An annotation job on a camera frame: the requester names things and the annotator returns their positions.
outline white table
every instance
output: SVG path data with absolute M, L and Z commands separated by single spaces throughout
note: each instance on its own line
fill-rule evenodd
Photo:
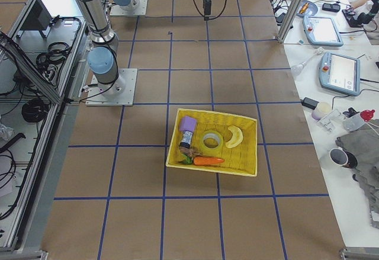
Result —
M 310 57 L 316 46 L 301 46 L 285 44 L 285 51 L 290 65 L 296 65 Z M 361 77 L 379 81 L 379 69 L 375 61 L 379 60 L 379 46 L 343 46 L 340 50 L 332 50 L 347 56 L 358 57 L 365 54 L 361 60 Z M 321 56 L 314 57 L 295 79 L 300 98 L 309 97 L 317 101 L 332 103 L 337 92 L 321 88 L 318 79 L 318 67 Z M 379 85 L 372 83 L 361 84 L 362 88 L 379 90 Z M 375 109 L 374 118 L 379 118 L 379 93 L 364 91 L 360 96 L 335 99 L 334 108 L 341 112 L 353 107 L 357 111 Z M 311 117 L 311 109 L 304 108 L 312 140 L 320 158 L 335 147 L 335 139 L 347 133 L 338 121 L 334 122 L 335 129 L 328 132 L 319 126 Z M 379 229 L 370 225 L 368 200 L 359 184 L 352 179 L 352 171 L 346 168 L 322 167 L 325 183 L 333 204 L 339 228 L 347 247 L 377 247 L 379 248 Z
M 349 31 L 355 31 L 359 30 L 358 28 L 351 28 L 349 24 L 347 23 L 345 17 L 342 14 L 342 11 L 339 11 L 337 13 L 330 12 L 330 11 L 324 11 L 322 10 L 323 3 L 329 1 L 329 0 L 308 0 L 311 2 L 314 2 L 316 6 L 318 7 L 318 12 L 314 16 L 318 17 L 330 17 L 333 18 L 337 25 L 337 29 L 340 32 L 349 32 Z M 341 2 L 341 10 L 346 8 L 345 4 L 349 4 L 348 0 L 339 0 Z M 303 30 L 303 19 L 296 15 L 294 21 L 293 21 L 293 27 L 287 34 L 284 44 L 298 44 L 300 40 L 304 42 L 304 44 L 309 44 L 307 37 Z M 358 33 L 351 33 L 351 34 L 344 34 L 342 35 L 342 40 L 344 45 L 363 45 L 363 44 L 369 44 L 369 40 L 367 39 L 367 36 L 364 34 L 364 32 L 358 32 Z

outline touchscreen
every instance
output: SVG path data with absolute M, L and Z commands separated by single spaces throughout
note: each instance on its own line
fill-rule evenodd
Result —
M 338 42 L 338 36 L 330 18 L 310 18 L 314 39 L 319 42 Z
M 355 91 L 356 61 L 335 54 L 331 58 L 329 84 Z

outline carrot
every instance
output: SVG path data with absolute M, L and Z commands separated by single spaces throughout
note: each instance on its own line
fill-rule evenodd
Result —
M 224 159 L 212 156 L 196 156 L 194 158 L 194 165 L 215 165 L 222 162 L 224 162 Z

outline plate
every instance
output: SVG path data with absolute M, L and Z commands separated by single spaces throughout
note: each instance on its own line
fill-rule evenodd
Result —
M 307 10 L 303 14 L 300 14 L 299 11 L 303 7 L 303 5 L 306 4 L 307 2 L 309 3 Z M 312 16 L 312 15 L 315 15 L 318 11 L 319 11 L 319 9 L 318 9 L 317 5 L 314 4 L 312 1 L 303 0 L 297 9 L 296 15 L 300 16 L 300 17 L 304 17 L 304 15 Z

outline tape roll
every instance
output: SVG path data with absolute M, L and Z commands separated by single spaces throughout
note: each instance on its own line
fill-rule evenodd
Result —
M 217 145 L 207 146 L 205 141 L 208 139 L 214 140 Z M 222 150 L 223 144 L 224 139 L 220 133 L 216 131 L 205 131 L 200 139 L 200 151 L 204 156 L 218 156 Z

